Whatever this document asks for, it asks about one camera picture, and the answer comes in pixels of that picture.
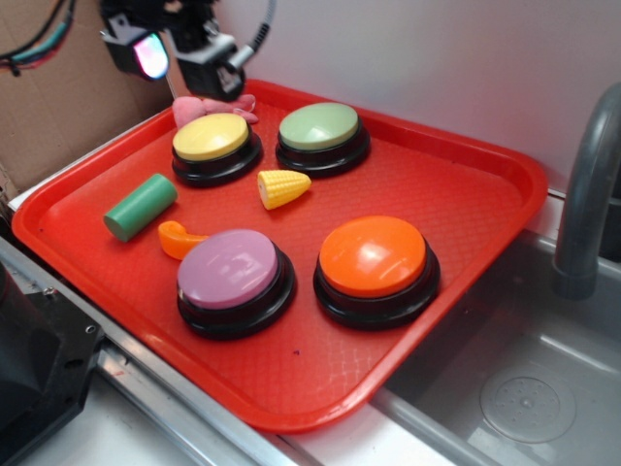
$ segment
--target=black button base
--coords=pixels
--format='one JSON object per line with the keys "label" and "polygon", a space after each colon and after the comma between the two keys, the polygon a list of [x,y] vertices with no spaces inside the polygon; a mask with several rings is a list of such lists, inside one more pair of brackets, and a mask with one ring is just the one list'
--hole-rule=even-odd
{"label": "black button base", "polygon": [[263,156],[259,137],[248,126],[248,137],[237,149],[211,160],[185,160],[173,149],[173,171],[184,184],[220,186],[250,172]]}
{"label": "black button base", "polygon": [[344,143],[324,150],[298,150],[289,147],[278,133],[276,157],[290,170],[312,178],[333,177],[360,165],[371,151],[369,131],[358,119],[356,134]]}
{"label": "black button base", "polygon": [[247,337],[272,325],[287,310],[296,290],[291,260],[276,245],[274,248],[278,257],[274,279],[261,294],[240,306],[204,309],[187,301],[178,287],[177,306],[183,320],[196,333],[212,340]]}
{"label": "black button base", "polygon": [[384,330],[412,322],[431,304],[440,285],[440,263],[429,245],[425,246],[427,261],[421,276],[402,291],[381,298],[357,298],[337,291],[317,261],[313,286],[321,308],[336,322],[360,330]]}

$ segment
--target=cable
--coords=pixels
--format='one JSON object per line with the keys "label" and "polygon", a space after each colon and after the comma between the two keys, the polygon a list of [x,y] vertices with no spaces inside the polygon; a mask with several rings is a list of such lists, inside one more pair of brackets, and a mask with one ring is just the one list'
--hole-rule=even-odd
{"label": "cable", "polygon": [[231,56],[225,63],[226,69],[231,73],[239,72],[244,64],[250,60],[250,58],[258,52],[261,44],[265,41],[265,38],[270,32],[270,26],[274,20],[274,13],[276,11],[276,0],[270,0],[268,4],[268,11],[265,14],[265,19],[261,23],[259,30],[257,31],[254,39],[248,42],[237,53]]}
{"label": "cable", "polygon": [[30,41],[28,41],[23,46],[18,47],[17,49],[14,49],[14,50],[11,50],[11,51],[7,51],[5,53],[0,54],[0,60],[11,59],[13,57],[13,55],[16,55],[18,53],[22,53],[23,51],[28,50],[31,47],[33,47],[35,44],[37,44],[37,42],[39,42],[41,40],[41,38],[46,35],[46,33],[49,30],[49,27],[53,24],[54,20],[58,16],[58,12],[60,12],[60,8],[63,6],[63,4],[66,1],[67,0],[57,0],[56,4],[54,5],[54,8],[53,8],[51,14],[48,17],[48,20],[45,22],[45,24],[42,26],[42,28],[39,30],[39,32],[32,39],[30,39]]}
{"label": "cable", "polygon": [[[48,21],[36,37],[38,37],[39,39],[43,37],[43,34],[47,32],[49,26],[58,15],[58,7],[62,6],[65,1],[66,0],[59,0],[56,3],[56,7],[52,11]],[[3,59],[0,62],[0,67],[4,68],[5,71],[12,71],[14,76],[19,76],[20,70],[36,68],[52,58],[64,43],[64,40],[67,37],[69,30],[71,29],[71,25],[73,24],[74,19],[75,7],[76,0],[70,0],[63,21],[56,26],[54,31],[44,42],[36,47],[33,47],[38,42],[38,40],[31,40],[27,44],[29,46],[28,48],[25,49],[25,46],[22,46],[16,50],[13,50],[13,54],[11,55],[9,55],[8,53],[3,54]]]}

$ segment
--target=gray faucet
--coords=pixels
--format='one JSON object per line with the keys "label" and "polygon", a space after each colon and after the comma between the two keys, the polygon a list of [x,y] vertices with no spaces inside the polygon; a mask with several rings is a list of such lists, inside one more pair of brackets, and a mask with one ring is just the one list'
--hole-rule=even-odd
{"label": "gray faucet", "polygon": [[573,164],[553,260],[552,288],[564,298],[595,290],[598,256],[621,261],[621,83],[597,103]]}

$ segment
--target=cardboard box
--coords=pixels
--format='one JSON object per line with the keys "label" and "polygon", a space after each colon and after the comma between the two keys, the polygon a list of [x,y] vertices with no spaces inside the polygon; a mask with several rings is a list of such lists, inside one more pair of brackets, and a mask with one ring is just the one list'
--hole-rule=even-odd
{"label": "cardboard box", "polygon": [[[0,11],[0,50],[30,40],[50,0],[7,0]],[[97,0],[77,3],[72,30],[50,61],[15,78],[0,74],[1,193],[12,198],[123,131],[164,110],[166,80],[148,83],[118,72],[99,31]]]}

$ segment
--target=sink drain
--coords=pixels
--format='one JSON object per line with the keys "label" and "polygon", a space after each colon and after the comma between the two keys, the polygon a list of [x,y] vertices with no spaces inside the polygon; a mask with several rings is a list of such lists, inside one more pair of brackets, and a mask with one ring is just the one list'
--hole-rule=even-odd
{"label": "sink drain", "polygon": [[559,379],[536,366],[511,367],[483,386],[481,409],[501,434],[538,444],[562,436],[575,418],[575,401]]}

